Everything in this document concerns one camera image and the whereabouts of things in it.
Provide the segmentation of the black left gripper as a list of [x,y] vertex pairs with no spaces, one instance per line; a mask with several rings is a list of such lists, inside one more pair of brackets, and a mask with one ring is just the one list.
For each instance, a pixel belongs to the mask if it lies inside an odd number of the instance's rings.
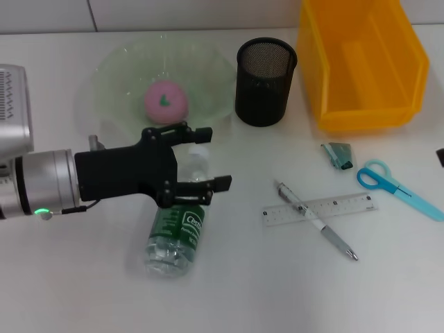
[[211,142],[212,128],[192,130],[186,121],[146,128],[132,146],[76,153],[80,199],[103,200],[145,194],[160,207],[210,205],[215,193],[230,189],[232,176],[177,182],[178,164],[171,145]]

